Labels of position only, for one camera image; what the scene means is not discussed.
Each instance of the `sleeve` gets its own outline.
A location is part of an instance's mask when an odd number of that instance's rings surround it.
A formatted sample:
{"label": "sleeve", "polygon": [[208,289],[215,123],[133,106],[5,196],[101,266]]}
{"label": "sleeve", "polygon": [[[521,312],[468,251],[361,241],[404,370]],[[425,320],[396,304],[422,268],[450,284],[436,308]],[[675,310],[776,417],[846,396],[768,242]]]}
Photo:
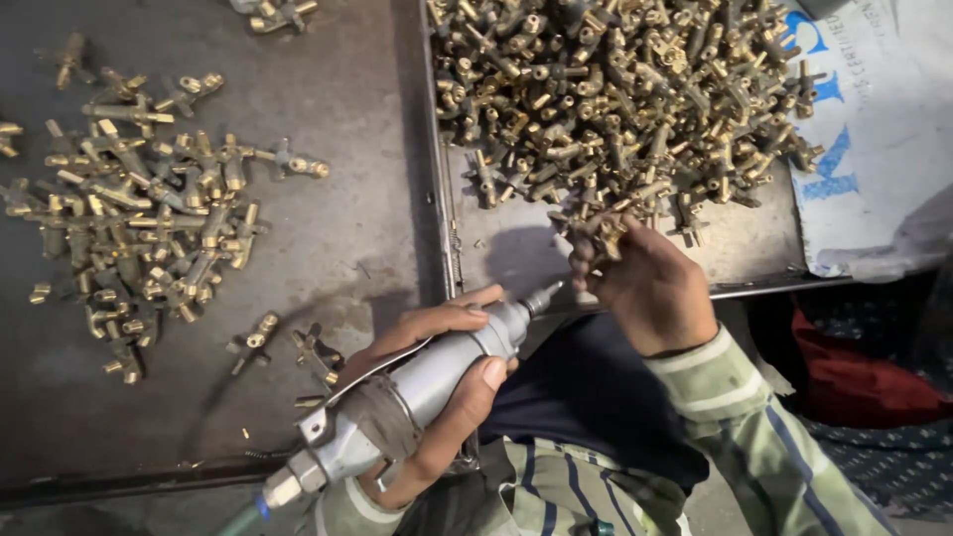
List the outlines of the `sleeve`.
{"label": "sleeve", "polygon": [[731,485],[755,534],[897,535],[781,407],[728,330],[684,354],[646,360],[693,446]]}
{"label": "sleeve", "polygon": [[400,510],[381,508],[368,498],[357,479],[348,478],[318,495],[314,527],[317,536],[391,536],[411,505]]}

